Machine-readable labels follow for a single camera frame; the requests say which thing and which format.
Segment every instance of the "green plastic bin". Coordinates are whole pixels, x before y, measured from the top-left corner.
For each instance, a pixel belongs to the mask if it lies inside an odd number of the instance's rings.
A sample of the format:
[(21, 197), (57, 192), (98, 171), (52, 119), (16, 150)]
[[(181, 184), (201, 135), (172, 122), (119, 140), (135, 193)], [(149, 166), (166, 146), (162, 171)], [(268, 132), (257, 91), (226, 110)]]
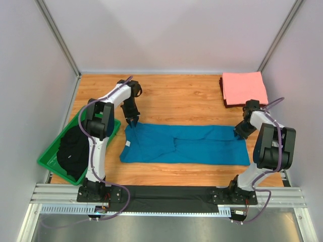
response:
[[(85, 169), (85, 171), (83, 172), (83, 174), (78, 180), (75, 180), (71, 175), (67, 175), (66, 171), (63, 168), (61, 168), (61, 166), (57, 162), (56, 153), (59, 150), (61, 137), (64, 136), (67, 130), (69, 130), (71, 127), (76, 126), (78, 124), (79, 113), (80, 112), (76, 114), (76, 116), (71, 120), (71, 122), (63, 129), (60, 135), (52, 142), (52, 144), (46, 149), (46, 151), (37, 160), (39, 165), (45, 167), (46, 169), (50, 170), (56, 175), (59, 175), (61, 178), (65, 179), (70, 184), (73, 184), (75, 186), (83, 182), (87, 169)], [(85, 119), (85, 115), (86, 115), (86, 110), (82, 113), (82, 118), (81, 118), (82, 121)], [(114, 138), (116, 133), (119, 131), (120, 125), (121, 125), (120, 121), (115, 119), (115, 129), (113, 130), (113, 133), (110, 136), (106, 146), (109, 145), (110, 141)]]

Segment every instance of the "gray wall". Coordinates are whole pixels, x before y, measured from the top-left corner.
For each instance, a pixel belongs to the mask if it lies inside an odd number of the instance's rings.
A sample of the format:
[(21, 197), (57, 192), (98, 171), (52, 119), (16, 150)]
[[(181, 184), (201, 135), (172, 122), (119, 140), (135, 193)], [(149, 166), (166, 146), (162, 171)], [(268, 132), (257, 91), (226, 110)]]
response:
[(323, 241), (323, 2), (307, 0), (262, 73), (270, 100), (285, 96), (273, 114), (296, 129), (289, 170), (303, 190), (319, 241)]
[(57, 136), (76, 77), (34, 1), (0, 7), (0, 234), (15, 241), (36, 182), (36, 159)]
[(45, 0), (82, 72), (256, 71), (294, 0)]

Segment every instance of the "blue cloth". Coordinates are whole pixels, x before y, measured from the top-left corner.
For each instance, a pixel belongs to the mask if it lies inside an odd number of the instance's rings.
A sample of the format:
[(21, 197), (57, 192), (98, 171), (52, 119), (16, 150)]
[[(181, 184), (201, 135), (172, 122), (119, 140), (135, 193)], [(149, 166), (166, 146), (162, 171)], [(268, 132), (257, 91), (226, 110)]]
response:
[(250, 165), (245, 140), (233, 126), (171, 126), (138, 123), (126, 127), (122, 162)]

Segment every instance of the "wire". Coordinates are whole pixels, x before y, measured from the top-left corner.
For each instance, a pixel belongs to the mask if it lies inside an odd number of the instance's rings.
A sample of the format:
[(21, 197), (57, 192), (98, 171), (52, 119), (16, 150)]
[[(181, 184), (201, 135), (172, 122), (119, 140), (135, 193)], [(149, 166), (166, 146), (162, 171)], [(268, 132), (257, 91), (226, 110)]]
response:
[(282, 166), (282, 149), (283, 149), (283, 146), (282, 146), (282, 132), (281, 132), (281, 129), (279, 127), (279, 124), (276, 122), (276, 120), (274, 120), (269, 114), (268, 114), (268, 111), (269, 109), (271, 109), (272, 107), (276, 106), (278, 103), (280, 103), (281, 101), (283, 101), (285, 98), (284, 97), (281, 97), (281, 98), (278, 98), (276, 99), (275, 101), (269, 103), (267, 106), (265, 106), (263, 109), (265, 110), (265, 116), (271, 121), (273, 122), (273, 124), (277, 127), (277, 133), (278, 133), (278, 164), (277, 164), (277, 168), (275, 170), (270, 170), (270, 171), (265, 171), (264, 173), (260, 174), (259, 176), (257, 176), (251, 183), (251, 186), (252, 186), (252, 189), (255, 191), (255, 192), (268, 192), (269, 195), (268, 195), (268, 198), (267, 198), (267, 201), (265, 202), (263, 208), (261, 209), (261, 211), (255, 216), (253, 217), (252, 219), (248, 220), (248, 221), (244, 221), (243, 223), (251, 223), (253, 221), (255, 221), (263, 212), (264, 210), (266, 209), (271, 197), (272, 197), (272, 192), (271, 190), (269, 189), (258, 189), (258, 188), (255, 188), (255, 184), (258, 180), (260, 180), (261, 178), (263, 178), (265, 175), (267, 174), (271, 174), (271, 173), (276, 173), (278, 171), (280, 171), (281, 169), (281, 166)]
[[(103, 220), (108, 220), (108, 219), (112, 219), (112, 218), (115, 218), (117, 217), (120, 213), (122, 213), (126, 208), (127, 206), (129, 205), (129, 202), (130, 202), (130, 191), (129, 189), (127, 189), (125, 186), (123, 185), (119, 185), (119, 184), (116, 184), (116, 183), (109, 183), (108, 181), (104, 181), (102, 180), (101, 178), (98, 177), (97, 173), (95, 172), (94, 170), (94, 166), (93, 166), (93, 155), (94, 155), (94, 149), (95, 149), (95, 140), (93, 139), (92, 136), (90, 136), (85, 130), (84, 128), (82, 127), (82, 121), (81, 121), (81, 117), (82, 117), (82, 113), (91, 105), (97, 103), (97, 102), (101, 102), (101, 101), (104, 101), (104, 100), (107, 100), (108, 98), (110, 98), (113, 94), (115, 94), (117, 91), (119, 91), (119, 89), (121, 87), (123, 87), (124, 85), (126, 85), (128, 82), (131, 81), (131, 79), (133, 78), (133, 76), (130, 76), (128, 77), (128, 79), (122, 83), (119, 88), (116, 88), (114, 89), (109, 95), (107, 95), (106, 97), (103, 97), (103, 98), (99, 98), (97, 100), (94, 100), (92, 102), (89, 102), (87, 105), (85, 105), (80, 113), (79, 113), (79, 116), (78, 116), (78, 124), (79, 124), (79, 127), (81, 129), (81, 131), (92, 141), (93, 143), (93, 148), (92, 148), (92, 151), (91, 151), (91, 154), (90, 154), (90, 166), (91, 166), (91, 170), (93, 172), (93, 175), (95, 176), (96, 179), (98, 179), (100, 182), (102, 183), (105, 183), (107, 185), (112, 185), (112, 186), (116, 186), (116, 187), (120, 187), (120, 188), (123, 188), (124, 190), (126, 190), (127, 194), (128, 194), (128, 199), (127, 199), (127, 202), (125, 204), (125, 206), (117, 213), (115, 213), (114, 215), (111, 215), (109, 217), (104, 217), (104, 218), (97, 218), (97, 221), (100, 220), (100, 221), (103, 221)], [(61, 229), (61, 228), (67, 228), (67, 227), (70, 227), (70, 226), (73, 226), (73, 225), (76, 225), (76, 224), (79, 224), (79, 223), (83, 223), (83, 222), (87, 222), (87, 221), (91, 221), (92, 219), (91, 218), (87, 218), (87, 219), (82, 219), (82, 220), (79, 220), (79, 221), (76, 221), (74, 223), (71, 223), (71, 224), (68, 224), (68, 225), (63, 225), (63, 226), (57, 226), (57, 227), (52, 227), (52, 226), (48, 226), (46, 224), (43, 223), (43, 219), (40, 220), (40, 224), (45, 227), (45, 228), (48, 228), (48, 229)]]

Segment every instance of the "stack of folded clothes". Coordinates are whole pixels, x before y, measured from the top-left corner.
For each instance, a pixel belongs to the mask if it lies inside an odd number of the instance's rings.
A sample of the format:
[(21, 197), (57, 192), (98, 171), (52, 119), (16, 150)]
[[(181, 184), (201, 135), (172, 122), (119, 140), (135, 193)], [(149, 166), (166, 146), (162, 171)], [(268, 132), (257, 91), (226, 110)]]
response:
[(268, 104), (266, 88), (260, 72), (223, 73), (220, 88), (225, 107), (244, 106), (250, 99), (259, 100), (260, 105)]

